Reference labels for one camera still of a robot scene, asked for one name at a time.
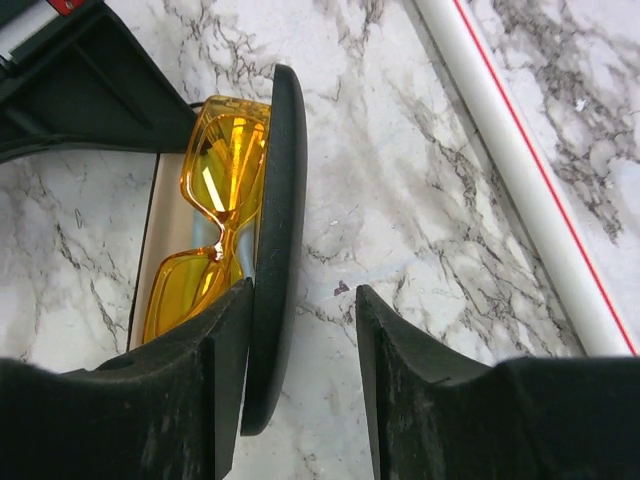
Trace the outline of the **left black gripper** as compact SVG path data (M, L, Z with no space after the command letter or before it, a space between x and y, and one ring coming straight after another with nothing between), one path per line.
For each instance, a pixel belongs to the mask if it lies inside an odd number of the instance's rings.
M94 1L1 63L1 160L55 149L180 153L196 114L119 16Z

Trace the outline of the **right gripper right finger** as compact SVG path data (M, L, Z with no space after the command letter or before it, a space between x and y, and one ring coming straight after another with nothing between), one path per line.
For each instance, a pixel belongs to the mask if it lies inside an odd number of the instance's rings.
M489 367L356 292L378 479L635 479L639 362L523 357Z

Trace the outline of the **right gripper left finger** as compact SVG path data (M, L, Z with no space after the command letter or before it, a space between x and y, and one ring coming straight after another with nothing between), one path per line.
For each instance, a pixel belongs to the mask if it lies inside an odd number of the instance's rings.
M1 363L5 479L221 479L232 468L253 315L237 282L92 371Z

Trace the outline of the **orange plastic sunglasses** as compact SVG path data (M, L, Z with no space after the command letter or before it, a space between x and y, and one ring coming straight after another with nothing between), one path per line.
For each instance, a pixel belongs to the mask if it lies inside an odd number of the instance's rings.
M271 107L214 95L201 106L180 174L182 197L216 238L163 260L143 323L148 343L204 311L245 277L237 237L259 213Z

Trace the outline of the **black glasses case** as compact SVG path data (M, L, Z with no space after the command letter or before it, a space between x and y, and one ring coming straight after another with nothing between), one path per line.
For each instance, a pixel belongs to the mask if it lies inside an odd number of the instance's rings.
M292 68L276 66L271 100L265 104L271 107L271 117L262 205L237 237L237 252L246 273L238 281L248 280L253 285L237 431L243 436L256 435L265 428L287 369L307 183L306 114L302 89ZM218 234L216 226L198 216L181 195L180 174L186 151L161 154L156 159L130 316L129 344L134 348L146 344L142 340L143 323L160 263L172 254L202 246Z

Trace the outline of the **white PVC pipe rack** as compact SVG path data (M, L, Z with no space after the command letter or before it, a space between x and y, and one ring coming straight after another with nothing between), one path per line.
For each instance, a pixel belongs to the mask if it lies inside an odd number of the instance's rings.
M636 356L639 341L587 250L567 196L463 1L415 4L590 356Z

